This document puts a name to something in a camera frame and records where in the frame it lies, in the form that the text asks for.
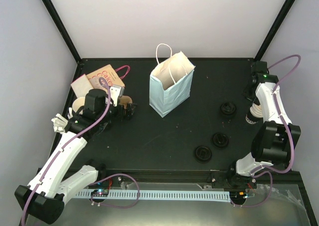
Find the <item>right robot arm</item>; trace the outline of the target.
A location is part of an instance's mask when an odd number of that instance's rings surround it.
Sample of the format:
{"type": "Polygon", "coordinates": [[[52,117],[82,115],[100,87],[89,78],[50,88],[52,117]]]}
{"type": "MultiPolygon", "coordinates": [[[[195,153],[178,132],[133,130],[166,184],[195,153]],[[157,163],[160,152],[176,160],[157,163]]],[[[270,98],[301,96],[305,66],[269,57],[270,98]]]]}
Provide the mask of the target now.
{"type": "Polygon", "coordinates": [[[287,116],[281,96],[279,79],[269,73],[264,61],[251,66],[251,76],[243,94],[251,100],[246,121],[263,125],[251,144],[251,152],[234,164],[236,175],[254,177],[262,169],[285,174],[294,163],[295,147],[301,135],[299,126],[287,116]]]}

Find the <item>light blue paper bag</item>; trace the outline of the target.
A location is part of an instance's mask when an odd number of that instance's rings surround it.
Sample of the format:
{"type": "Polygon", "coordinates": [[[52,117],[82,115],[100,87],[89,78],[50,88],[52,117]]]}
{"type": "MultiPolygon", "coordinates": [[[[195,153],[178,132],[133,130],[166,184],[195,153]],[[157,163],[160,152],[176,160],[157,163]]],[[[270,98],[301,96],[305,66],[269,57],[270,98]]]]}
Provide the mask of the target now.
{"type": "Polygon", "coordinates": [[[165,117],[190,96],[195,66],[183,52],[173,54],[165,43],[156,47],[156,61],[157,66],[150,73],[149,104],[165,117]],[[161,45],[170,50],[169,58],[162,62],[158,58],[161,45]]]}

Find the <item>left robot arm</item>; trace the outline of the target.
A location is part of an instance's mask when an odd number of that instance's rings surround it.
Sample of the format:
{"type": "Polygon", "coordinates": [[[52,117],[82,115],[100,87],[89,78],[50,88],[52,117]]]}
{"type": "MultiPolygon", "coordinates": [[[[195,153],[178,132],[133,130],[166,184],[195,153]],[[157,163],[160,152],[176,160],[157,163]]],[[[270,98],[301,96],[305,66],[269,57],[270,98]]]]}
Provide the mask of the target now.
{"type": "Polygon", "coordinates": [[[114,118],[131,118],[136,105],[123,92],[124,88],[118,85],[90,89],[74,101],[67,118],[57,114],[52,119],[54,131],[61,134],[58,146],[28,185],[20,185],[14,192],[23,210],[20,225],[26,224],[28,215],[52,224],[79,191],[112,181],[105,164],[94,160],[68,178],[65,174],[88,141],[108,128],[114,118]]]}

